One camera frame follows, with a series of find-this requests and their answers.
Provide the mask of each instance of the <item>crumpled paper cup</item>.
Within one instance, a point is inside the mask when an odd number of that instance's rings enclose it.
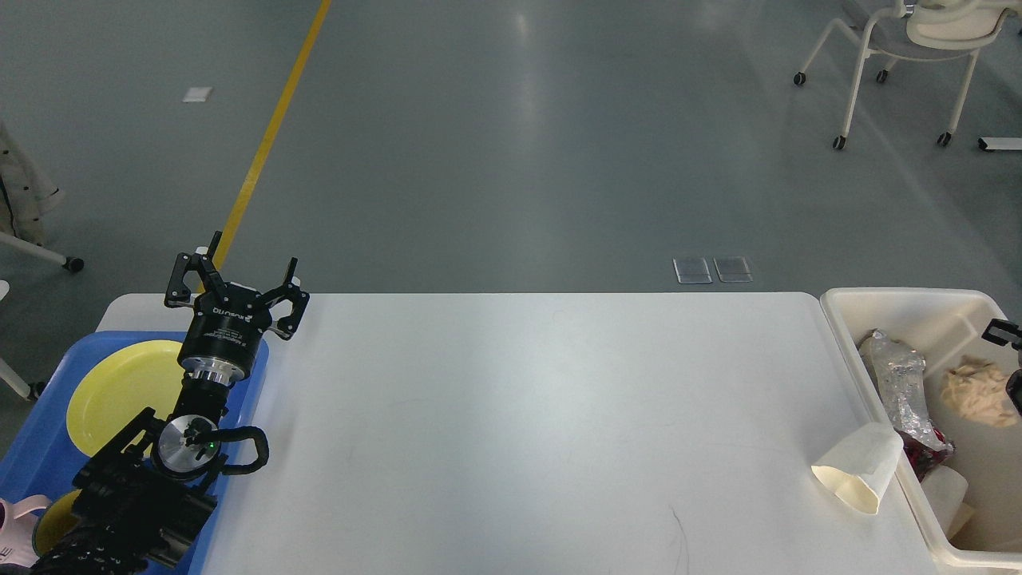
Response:
[[[904,443],[890,424],[866,424],[812,465],[812,473],[852,509],[876,515]]]

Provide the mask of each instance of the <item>caster wheel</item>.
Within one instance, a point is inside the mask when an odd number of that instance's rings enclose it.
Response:
[[[85,267],[85,260],[82,257],[67,257],[67,260],[61,267],[72,273],[78,273]]]
[[[43,395],[43,390],[46,389],[46,382],[36,382],[34,384],[29,384],[29,401],[35,402],[39,401],[39,397]]]

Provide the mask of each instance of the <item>paper cup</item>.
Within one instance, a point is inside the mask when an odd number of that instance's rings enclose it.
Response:
[[[812,473],[852,509],[876,515],[903,446],[890,424],[869,423],[824,454]]]
[[[965,499],[965,492],[969,489],[969,482],[955,470],[937,466],[926,474],[922,485],[923,493],[933,509],[933,515],[937,518],[940,529],[948,539],[954,537],[951,526]]]

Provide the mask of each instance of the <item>white plastic bin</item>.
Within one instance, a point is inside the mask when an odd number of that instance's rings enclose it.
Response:
[[[848,287],[827,292],[821,302],[876,421],[887,422],[887,416],[858,357],[858,343],[880,329],[926,357],[930,417],[958,447],[946,465],[969,481],[965,501],[976,510],[953,545],[902,454],[895,476],[930,550],[948,565],[1022,569],[1022,424],[995,429],[970,422],[940,399],[943,375],[963,354],[990,360],[1005,374],[1018,370],[1018,352],[980,339],[991,319],[1005,319],[997,304],[979,292],[911,287]]]

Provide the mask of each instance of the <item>white table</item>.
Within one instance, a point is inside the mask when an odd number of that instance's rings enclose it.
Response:
[[[184,330],[161,296],[99,330]],[[809,463],[868,421],[804,294],[318,295],[207,574],[935,572]]]

